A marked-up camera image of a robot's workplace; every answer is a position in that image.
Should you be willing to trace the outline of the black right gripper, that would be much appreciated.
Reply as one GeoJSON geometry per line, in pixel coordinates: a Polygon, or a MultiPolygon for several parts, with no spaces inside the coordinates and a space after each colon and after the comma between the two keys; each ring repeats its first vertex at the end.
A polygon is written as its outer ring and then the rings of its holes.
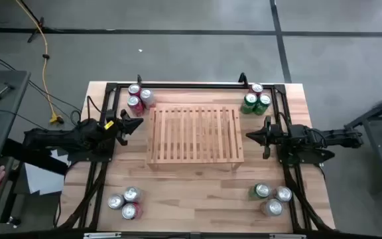
{"type": "Polygon", "coordinates": [[[280,125],[272,124],[271,122],[271,116],[267,116],[262,129],[245,134],[249,139],[265,148],[263,153],[264,159],[268,159],[271,156],[271,144],[281,144],[288,137],[288,133],[285,133],[280,125]]]}

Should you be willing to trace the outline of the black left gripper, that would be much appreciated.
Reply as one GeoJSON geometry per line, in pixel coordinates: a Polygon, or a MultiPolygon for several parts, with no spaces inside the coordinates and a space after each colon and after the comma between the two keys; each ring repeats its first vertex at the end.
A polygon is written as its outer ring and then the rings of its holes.
{"type": "Polygon", "coordinates": [[[143,122],[143,118],[130,118],[127,117],[126,110],[121,110],[120,116],[115,118],[115,138],[122,146],[127,145],[125,134],[131,135],[143,122]]]}

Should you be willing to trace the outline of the green Sprite can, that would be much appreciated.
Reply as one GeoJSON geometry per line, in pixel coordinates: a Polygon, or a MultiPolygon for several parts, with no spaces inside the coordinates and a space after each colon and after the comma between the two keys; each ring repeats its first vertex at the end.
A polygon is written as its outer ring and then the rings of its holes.
{"type": "Polygon", "coordinates": [[[266,94],[260,94],[257,98],[255,107],[253,108],[253,113],[261,116],[267,111],[270,105],[271,98],[266,94]]]}
{"type": "Polygon", "coordinates": [[[266,199],[271,194],[271,188],[265,183],[256,183],[249,189],[249,200],[266,199]]]}
{"type": "Polygon", "coordinates": [[[257,104],[257,95],[254,93],[247,93],[242,101],[240,110],[243,114],[251,114],[257,104]]]}

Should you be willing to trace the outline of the silver diet soda can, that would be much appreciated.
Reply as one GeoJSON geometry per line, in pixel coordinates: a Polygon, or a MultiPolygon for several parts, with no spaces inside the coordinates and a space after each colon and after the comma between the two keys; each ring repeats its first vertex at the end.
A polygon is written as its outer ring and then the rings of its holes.
{"type": "Polygon", "coordinates": [[[110,209],[119,210],[125,204],[125,198],[122,194],[113,194],[108,198],[107,205],[110,209]]]}
{"type": "Polygon", "coordinates": [[[292,198],[292,191],[285,186],[279,186],[275,189],[274,197],[281,202],[289,202],[292,198]]]}
{"type": "Polygon", "coordinates": [[[261,203],[260,209],[265,216],[280,216],[283,213],[283,204],[277,199],[269,199],[261,203]]]}
{"type": "Polygon", "coordinates": [[[140,202],[142,196],[142,190],[135,186],[127,187],[123,193],[123,197],[127,202],[140,202]]]}

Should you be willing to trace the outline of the wooden slatted shelf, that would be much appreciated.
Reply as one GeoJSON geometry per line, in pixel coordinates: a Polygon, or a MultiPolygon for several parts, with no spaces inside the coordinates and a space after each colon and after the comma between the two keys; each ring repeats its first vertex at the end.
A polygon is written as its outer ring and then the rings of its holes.
{"type": "Polygon", "coordinates": [[[237,106],[152,108],[148,116],[147,165],[244,163],[237,106]]]}

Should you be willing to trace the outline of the white paper sheets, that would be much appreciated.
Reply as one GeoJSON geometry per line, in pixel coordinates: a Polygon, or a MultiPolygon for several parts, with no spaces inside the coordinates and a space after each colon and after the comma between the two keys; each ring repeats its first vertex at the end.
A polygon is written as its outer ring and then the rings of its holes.
{"type": "Polygon", "coordinates": [[[65,176],[25,163],[30,193],[46,195],[62,191],[65,176]]]}

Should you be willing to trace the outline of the black diagonal support bar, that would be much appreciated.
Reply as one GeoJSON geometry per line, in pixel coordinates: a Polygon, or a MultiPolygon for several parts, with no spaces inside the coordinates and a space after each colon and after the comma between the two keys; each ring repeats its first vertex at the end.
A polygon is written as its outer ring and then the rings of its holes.
{"type": "Polygon", "coordinates": [[[68,171],[66,163],[51,157],[47,153],[27,149],[21,143],[12,139],[6,140],[1,154],[59,175],[65,175],[68,171]]]}

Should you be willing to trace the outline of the grey side desk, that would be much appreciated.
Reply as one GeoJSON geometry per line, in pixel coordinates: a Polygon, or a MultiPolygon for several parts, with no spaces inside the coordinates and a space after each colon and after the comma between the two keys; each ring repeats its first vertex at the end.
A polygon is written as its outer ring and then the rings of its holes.
{"type": "Polygon", "coordinates": [[[9,137],[30,76],[27,71],[0,70],[0,91],[8,85],[12,87],[2,94],[0,100],[0,154],[9,137]]]}

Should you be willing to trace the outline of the black stand legs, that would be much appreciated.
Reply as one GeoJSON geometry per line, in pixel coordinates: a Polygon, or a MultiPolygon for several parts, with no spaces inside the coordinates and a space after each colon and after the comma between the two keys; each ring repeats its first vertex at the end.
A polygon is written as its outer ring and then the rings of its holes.
{"type": "Polygon", "coordinates": [[[35,16],[35,14],[32,12],[32,10],[29,8],[29,6],[23,0],[15,0],[15,1],[21,7],[21,9],[28,15],[28,17],[30,19],[32,19],[32,21],[34,23],[37,24],[37,27],[35,27],[35,29],[33,30],[32,34],[30,35],[30,37],[27,40],[28,43],[31,43],[40,34],[39,30],[48,30],[48,31],[54,31],[54,32],[57,32],[57,33],[61,33],[62,32],[62,30],[60,30],[60,29],[55,29],[55,28],[52,28],[52,27],[45,27],[44,26],[45,25],[44,17],[40,17],[38,19],[35,16]]]}

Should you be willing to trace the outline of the small metal caster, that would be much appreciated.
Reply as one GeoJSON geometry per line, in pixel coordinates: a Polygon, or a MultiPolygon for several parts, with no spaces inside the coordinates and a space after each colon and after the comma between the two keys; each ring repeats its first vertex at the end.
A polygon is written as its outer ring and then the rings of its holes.
{"type": "Polygon", "coordinates": [[[21,219],[18,217],[10,216],[6,224],[11,225],[13,228],[18,228],[21,225],[21,219]]]}

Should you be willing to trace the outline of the black metal table frame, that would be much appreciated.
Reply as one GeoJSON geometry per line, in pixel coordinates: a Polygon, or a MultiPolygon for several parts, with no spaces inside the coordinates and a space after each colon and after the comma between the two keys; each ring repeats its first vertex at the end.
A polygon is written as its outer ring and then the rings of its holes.
{"type": "MultiPolygon", "coordinates": [[[[157,106],[237,106],[247,88],[243,83],[144,82],[154,89],[157,106]]],[[[312,126],[302,84],[276,84],[284,89],[288,110],[279,100],[279,110],[289,113],[292,123],[312,126]]],[[[283,166],[272,146],[269,159],[262,159],[263,148],[245,137],[245,133],[262,127],[263,117],[240,116],[244,163],[231,172],[231,165],[161,165],[147,166],[147,120],[130,136],[128,145],[115,143],[99,204],[98,231],[138,232],[292,232],[291,209],[285,215],[268,218],[258,211],[257,201],[246,195],[252,183],[285,185],[283,166]],[[138,220],[124,220],[120,212],[107,206],[113,193],[136,186],[144,190],[143,215],[138,220]]],[[[82,201],[90,162],[75,164],[69,170],[61,195],[61,227],[82,201]]],[[[316,214],[330,228],[335,228],[324,176],[313,165],[300,166],[306,198],[316,214]]]]}

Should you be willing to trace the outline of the silver metal bracket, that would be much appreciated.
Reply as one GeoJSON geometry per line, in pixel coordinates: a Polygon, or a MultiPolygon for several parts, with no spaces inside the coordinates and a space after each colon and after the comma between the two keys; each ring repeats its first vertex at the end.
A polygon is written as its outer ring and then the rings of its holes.
{"type": "Polygon", "coordinates": [[[122,234],[120,232],[94,232],[85,233],[83,239],[114,239],[120,238],[122,234]]]}
{"type": "Polygon", "coordinates": [[[304,234],[272,233],[272,234],[269,234],[269,239],[307,239],[307,237],[304,234]]]}

